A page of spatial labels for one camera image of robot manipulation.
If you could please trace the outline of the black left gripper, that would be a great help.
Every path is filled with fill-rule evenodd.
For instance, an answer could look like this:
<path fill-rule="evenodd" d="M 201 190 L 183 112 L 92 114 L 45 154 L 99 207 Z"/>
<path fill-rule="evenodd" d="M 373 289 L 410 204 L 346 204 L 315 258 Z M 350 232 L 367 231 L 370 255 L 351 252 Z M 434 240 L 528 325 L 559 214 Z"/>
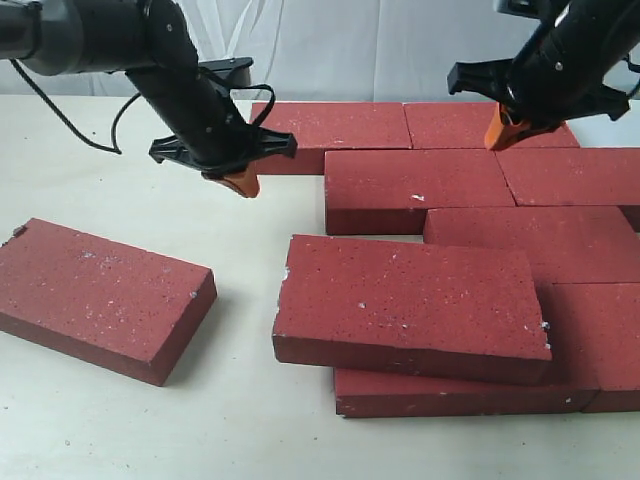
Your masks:
<path fill-rule="evenodd" d="M 270 100 L 256 121 L 249 123 L 239 113 L 231 92 L 253 89 L 268 91 Z M 273 155 L 296 155 L 292 133 L 262 126 L 275 105 L 275 93 L 266 84 L 239 85 L 211 69 L 200 69 L 193 76 L 159 71 L 148 81 L 148 103 L 172 132 L 152 142 L 151 158 L 197 170 L 205 180 L 243 198 L 256 198 L 260 192 L 253 162 Z"/>

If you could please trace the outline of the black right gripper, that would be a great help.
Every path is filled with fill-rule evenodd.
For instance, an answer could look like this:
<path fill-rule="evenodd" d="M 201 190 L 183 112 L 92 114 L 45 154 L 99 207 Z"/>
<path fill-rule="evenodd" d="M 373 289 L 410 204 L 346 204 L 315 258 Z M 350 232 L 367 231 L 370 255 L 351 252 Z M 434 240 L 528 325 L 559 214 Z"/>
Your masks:
<path fill-rule="evenodd" d="M 606 86 L 604 77 L 630 51 L 629 14 L 567 14 L 543 22 L 513 58 L 455 63 L 447 87 L 497 102 L 484 147 L 504 151 L 569 119 L 623 116 L 629 96 Z"/>

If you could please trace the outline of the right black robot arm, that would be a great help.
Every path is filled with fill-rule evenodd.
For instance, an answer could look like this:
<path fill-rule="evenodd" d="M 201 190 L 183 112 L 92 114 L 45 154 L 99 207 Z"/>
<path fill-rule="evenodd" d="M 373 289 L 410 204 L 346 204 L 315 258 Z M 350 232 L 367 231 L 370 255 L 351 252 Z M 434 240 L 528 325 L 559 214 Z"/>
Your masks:
<path fill-rule="evenodd" d="M 538 20 L 512 58 L 457 62 L 447 76 L 450 94 L 478 93 L 496 108 L 484 136 L 491 151 L 553 133 L 568 120 L 630 109 L 633 91 L 605 84 L 619 62 L 639 70 L 631 52 L 639 42 L 636 0 L 497 1 L 497 12 Z"/>

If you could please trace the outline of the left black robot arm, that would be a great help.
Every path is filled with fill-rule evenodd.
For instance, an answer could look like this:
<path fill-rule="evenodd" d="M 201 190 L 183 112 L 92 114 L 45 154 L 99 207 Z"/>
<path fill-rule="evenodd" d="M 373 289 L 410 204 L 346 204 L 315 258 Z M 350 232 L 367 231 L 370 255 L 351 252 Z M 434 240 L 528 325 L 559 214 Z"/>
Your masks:
<path fill-rule="evenodd" d="M 202 62 L 174 1 L 4 1 L 1 57 L 29 77 L 122 72 L 171 130 L 150 157 L 175 162 L 244 198 L 260 191 L 255 163 L 295 156 L 291 133 L 263 127 L 274 107 L 246 122 L 232 99 L 251 90 L 250 57 Z"/>

